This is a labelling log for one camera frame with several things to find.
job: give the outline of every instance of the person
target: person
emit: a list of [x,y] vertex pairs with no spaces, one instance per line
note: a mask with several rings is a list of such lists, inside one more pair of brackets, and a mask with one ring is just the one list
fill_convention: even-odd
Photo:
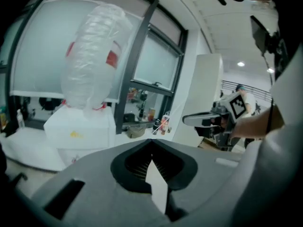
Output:
[[246,105],[247,114],[244,116],[245,118],[251,117],[254,115],[256,110],[256,99],[255,96],[252,93],[249,93],[246,91],[245,87],[241,84],[239,84],[236,87],[236,92],[239,92],[242,97],[244,98],[244,102]]
[[[301,7],[301,0],[272,0],[275,2],[276,10],[279,14],[278,27],[281,37],[287,48],[289,60],[292,59],[299,44],[302,42],[302,30],[300,23],[296,22],[295,9]],[[270,128],[267,123],[271,118]],[[222,120],[222,127],[226,126],[226,121]],[[259,115],[241,118],[232,131],[231,138],[264,138],[268,131],[280,129],[284,125],[282,115],[276,105],[267,109]]]

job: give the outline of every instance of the black window frame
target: black window frame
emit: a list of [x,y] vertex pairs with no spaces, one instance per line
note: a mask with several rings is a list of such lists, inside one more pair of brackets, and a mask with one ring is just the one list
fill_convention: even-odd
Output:
[[[11,96],[10,95],[10,77],[11,77],[11,70],[12,70],[12,64],[14,55],[16,52],[16,48],[18,45],[18,42],[22,36],[22,33],[30,20],[31,16],[35,12],[35,10],[38,8],[38,6],[43,2],[44,0],[37,0],[35,3],[31,4],[30,6],[26,6],[20,13],[24,16],[24,20],[18,29],[18,32],[14,38],[10,53],[9,53],[9,59],[8,64],[6,66],[0,67],[0,73],[6,73],[6,82],[5,82],[5,92],[6,92],[6,106],[8,109],[8,119],[11,121],[16,121],[16,111],[18,108],[21,107],[20,104],[20,97],[19,96]],[[122,81],[121,86],[121,92],[120,92],[120,101],[115,106],[115,113],[114,118],[116,122],[116,133],[120,134],[122,132],[122,126],[123,126],[123,116],[124,116],[124,110],[125,110],[125,104],[126,104],[126,97],[127,92],[130,87],[135,87],[139,89],[148,90],[151,92],[163,94],[164,98],[162,101],[162,105],[159,112],[159,117],[161,118],[163,115],[163,112],[169,111],[172,107],[173,99],[175,92],[177,90],[178,80],[180,76],[180,72],[182,69],[183,59],[184,59],[184,53],[186,49],[186,43],[187,43],[187,33],[188,31],[184,29],[184,27],[177,21],[177,19],[172,16],[170,12],[168,12],[161,4],[159,4],[159,0],[145,0],[147,1],[150,6],[146,10],[143,21],[137,31],[137,35],[134,39],[133,46],[131,48],[131,52],[128,58],[128,62],[126,64],[125,74]],[[151,17],[156,10],[156,8],[160,9],[173,23],[177,25],[177,27],[180,29],[180,39],[178,45],[175,44],[170,38],[168,38],[163,32],[161,32],[157,27],[150,24]],[[178,61],[176,75],[173,81],[173,86],[171,90],[165,90],[163,88],[159,88],[157,86],[144,84],[142,82],[136,81],[133,79],[133,75],[135,72],[135,68],[141,53],[141,49],[145,40],[145,37],[147,36],[148,32],[151,31],[152,33],[155,33],[158,37],[160,37],[165,43],[170,45],[176,52],[180,54],[180,59]],[[35,128],[43,130],[43,125],[45,121],[37,120],[37,119],[26,119],[25,125],[27,127]]]

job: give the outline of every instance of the yellow label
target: yellow label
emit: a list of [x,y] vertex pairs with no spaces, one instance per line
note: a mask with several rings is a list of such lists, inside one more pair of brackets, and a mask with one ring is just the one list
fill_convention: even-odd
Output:
[[77,133],[76,131],[73,131],[71,133],[71,137],[73,137],[73,138],[83,138],[83,135]]

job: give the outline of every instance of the white foam container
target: white foam container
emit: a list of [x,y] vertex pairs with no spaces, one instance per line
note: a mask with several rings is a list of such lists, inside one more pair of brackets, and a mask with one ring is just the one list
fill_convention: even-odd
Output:
[[83,110],[61,107],[44,124],[49,146],[69,166],[83,156],[115,146],[116,124],[110,107]]

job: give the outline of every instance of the clear plastic bag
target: clear plastic bag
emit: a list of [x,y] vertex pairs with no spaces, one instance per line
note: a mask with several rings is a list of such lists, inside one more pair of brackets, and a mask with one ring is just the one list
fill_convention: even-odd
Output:
[[131,30],[124,11],[115,5],[100,5],[88,14],[66,53],[61,87],[69,106],[101,107]]

